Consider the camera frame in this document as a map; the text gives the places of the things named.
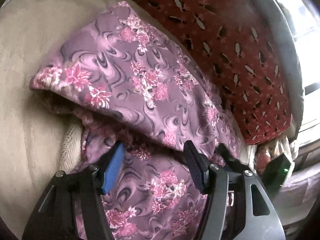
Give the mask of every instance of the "red patterned fabric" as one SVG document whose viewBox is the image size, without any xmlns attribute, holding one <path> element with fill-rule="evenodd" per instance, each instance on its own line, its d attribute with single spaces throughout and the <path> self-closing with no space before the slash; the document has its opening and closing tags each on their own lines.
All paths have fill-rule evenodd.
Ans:
<svg viewBox="0 0 320 240">
<path fill-rule="evenodd" d="M 267 22 L 250 0 L 135 0 L 221 86 L 247 144 L 291 122 L 288 90 Z"/>
</svg>

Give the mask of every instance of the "crumpled fabric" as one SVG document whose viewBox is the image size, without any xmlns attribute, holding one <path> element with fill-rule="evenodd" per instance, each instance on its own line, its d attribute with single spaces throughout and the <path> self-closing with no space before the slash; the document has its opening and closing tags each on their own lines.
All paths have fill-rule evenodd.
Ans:
<svg viewBox="0 0 320 240">
<path fill-rule="evenodd" d="M 290 146 L 292 160 L 295 160 L 299 155 L 299 142 L 298 142 L 298 140 L 292 141 L 289 146 Z"/>
<path fill-rule="evenodd" d="M 95 163 L 116 140 L 125 154 L 103 205 L 115 239 L 192 237 L 206 197 L 184 165 L 186 140 L 212 163 L 224 143 L 238 158 L 232 115 L 215 86 L 166 35 L 120 2 L 72 35 L 30 82 L 54 112 L 71 113 L 85 127 L 82 161 Z M 78 232 L 85 238 L 81 208 Z"/>
<path fill-rule="evenodd" d="M 254 168 L 257 171 L 257 173 L 260 176 L 262 176 L 267 165 L 274 159 L 281 156 L 282 154 L 286 154 L 287 158 L 291 161 L 291 163 L 293 162 L 289 140 L 288 140 L 288 137 L 284 134 L 280 135 L 276 139 L 273 139 L 267 143 L 260 145 L 255 156 L 255 165 L 254 165 Z"/>
<path fill-rule="evenodd" d="M 222 88 L 246 144 L 263 144 L 288 129 L 292 113 L 279 49 L 254 1 L 134 1 Z"/>
</svg>

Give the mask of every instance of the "beige fleece blanket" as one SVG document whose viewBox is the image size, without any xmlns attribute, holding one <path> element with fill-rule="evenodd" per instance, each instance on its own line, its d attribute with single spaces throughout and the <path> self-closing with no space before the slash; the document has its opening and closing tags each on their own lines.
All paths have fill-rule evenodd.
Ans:
<svg viewBox="0 0 320 240">
<path fill-rule="evenodd" d="M 70 171 L 79 161 L 82 133 L 78 120 L 44 109 L 28 82 L 50 50 L 118 1 L 12 0 L 0 9 L 0 215 L 18 238 L 54 173 Z M 177 42 L 149 14 L 126 1 Z M 246 153 L 242 156 L 246 162 Z"/>
</svg>

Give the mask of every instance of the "screw head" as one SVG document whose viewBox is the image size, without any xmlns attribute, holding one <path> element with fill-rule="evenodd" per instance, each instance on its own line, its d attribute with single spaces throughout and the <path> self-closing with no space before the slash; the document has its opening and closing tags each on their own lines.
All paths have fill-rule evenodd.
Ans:
<svg viewBox="0 0 320 240">
<path fill-rule="evenodd" d="M 210 164 L 210 169 L 217 171 L 219 169 L 219 166 L 217 164 Z"/>
<path fill-rule="evenodd" d="M 90 169 L 90 171 L 95 171 L 95 170 L 98 169 L 98 165 L 96 165 L 96 164 L 91 164 L 91 165 L 89 165 L 89 169 Z"/>
<path fill-rule="evenodd" d="M 61 178 L 64 175 L 63 171 L 57 171 L 56 172 L 56 177 Z"/>
<path fill-rule="evenodd" d="M 244 174 L 245 174 L 247 177 L 251 177 L 251 176 L 253 175 L 252 171 L 249 171 L 249 170 L 244 171 Z"/>
</svg>

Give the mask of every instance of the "floral blanket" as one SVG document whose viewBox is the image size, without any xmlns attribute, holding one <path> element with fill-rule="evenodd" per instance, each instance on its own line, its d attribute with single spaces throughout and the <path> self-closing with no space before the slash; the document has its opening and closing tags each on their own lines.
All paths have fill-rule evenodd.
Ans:
<svg viewBox="0 0 320 240">
<path fill-rule="evenodd" d="M 186 140 L 213 163 L 225 143 L 239 155 L 232 115 L 215 86 L 166 35 L 126 2 L 107 8 L 44 61 L 31 80 L 57 113 L 85 127 L 82 162 L 96 162 L 115 140 L 125 144 L 115 186 L 103 197 L 116 240 L 190 239 L 205 197 L 194 187 L 182 153 Z M 81 212 L 79 236 L 85 238 Z"/>
</svg>

